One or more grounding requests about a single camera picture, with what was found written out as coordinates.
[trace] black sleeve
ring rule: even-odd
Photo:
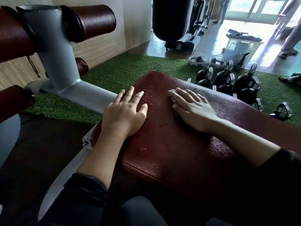
[[[106,199],[99,179],[73,174],[38,225],[99,226]]]
[[[291,225],[299,221],[301,159],[292,151],[279,150],[248,182],[240,214],[250,225]]]

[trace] black punching bag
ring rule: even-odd
[[[153,32],[164,41],[176,41],[187,32],[194,0],[153,0]]]

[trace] elliptical machine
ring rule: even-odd
[[[212,16],[215,0],[197,0],[192,7],[190,23],[187,33],[178,41],[166,41],[165,47],[168,49],[177,49],[192,53],[198,46],[204,28],[209,27],[209,22]]]

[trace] glass door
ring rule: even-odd
[[[230,0],[225,19],[274,24],[288,0]]]

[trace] gym mat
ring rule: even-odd
[[[151,70],[164,72],[182,80],[191,78],[195,83],[200,68],[189,66],[186,60],[123,53],[91,69],[81,79],[118,93],[121,89],[130,87],[139,77]],[[257,71],[255,76],[261,81],[258,97],[262,99],[264,113],[270,114],[279,103],[288,102],[293,117],[286,122],[301,126],[301,87],[280,82],[276,74]],[[101,115],[96,112],[50,93],[36,95],[35,99],[35,105],[28,108],[26,112],[92,124],[96,124],[101,118]]]

